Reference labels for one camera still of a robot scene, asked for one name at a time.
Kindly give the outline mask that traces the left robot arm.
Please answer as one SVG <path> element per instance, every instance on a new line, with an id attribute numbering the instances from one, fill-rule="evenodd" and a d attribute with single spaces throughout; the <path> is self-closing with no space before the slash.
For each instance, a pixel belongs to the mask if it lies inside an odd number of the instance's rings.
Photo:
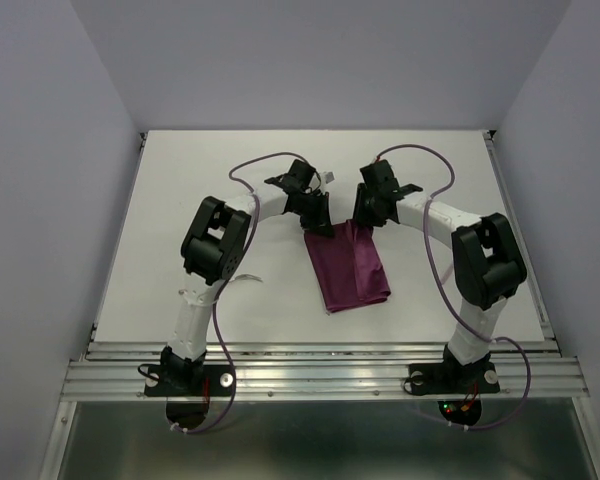
<path id="1" fill-rule="evenodd" d="M 247 161 L 229 172 L 229 178 L 247 189 L 229 200 L 207 196 L 189 226 L 180 249 L 186 286 L 180 292 L 182 307 L 174 333 L 160 355 L 155 380 L 166 381 L 179 393 L 200 386 L 207 351 L 207 331 L 219 294 L 236 273 L 253 241 L 258 224 L 292 213 L 301 228 L 322 237 L 334 236 L 329 194 L 318 171 L 302 156 L 285 173 L 267 178 L 256 187 L 236 176 Z"/>

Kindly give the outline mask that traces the purple cloth napkin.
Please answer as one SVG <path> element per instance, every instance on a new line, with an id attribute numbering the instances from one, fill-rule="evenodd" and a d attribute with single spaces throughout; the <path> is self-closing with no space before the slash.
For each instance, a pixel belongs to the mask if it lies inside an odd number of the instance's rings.
<path id="1" fill-rule="evenodd" d="M 304 234 L 326 311 L 332 314 L 387 301 L 391 289 L 373 229 L 347 220 L 333 230 L 333 237 Z"/>

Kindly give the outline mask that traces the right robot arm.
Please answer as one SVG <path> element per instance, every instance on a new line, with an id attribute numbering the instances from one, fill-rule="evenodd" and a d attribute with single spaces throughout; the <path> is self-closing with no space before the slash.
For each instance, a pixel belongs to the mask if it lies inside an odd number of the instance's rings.
<path id="1" fill-rule="evenodd" d="M 451 312 L 456 327 L 441 361 L 409 365 L 405 391 L 415 396 L 460 394 L 473 387 L 498 392 L 492 335 L 507 301 L 527 278 L 509 220 L 500 213 L 468 213 L 434 200 L 419 186 L 401 185 L 386 160 L 360 172 L 354 220 L 369 227 L 392 221 L 448 247 L 461 296 L 460 308 Z"/>

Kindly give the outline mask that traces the pink handled knife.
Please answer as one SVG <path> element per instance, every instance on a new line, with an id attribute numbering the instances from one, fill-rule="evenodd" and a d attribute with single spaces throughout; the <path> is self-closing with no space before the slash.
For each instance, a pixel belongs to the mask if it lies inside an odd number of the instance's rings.
<path id="1" fill-rule="evenodd" d="M 452 277 L 453 272 L 454 272 L 454 265 L 450 264 L 447 267 L 447 269 L 444 271 L 442 276 L 440 277 L 440 282 L 442 285 L 444 285 Z"/>

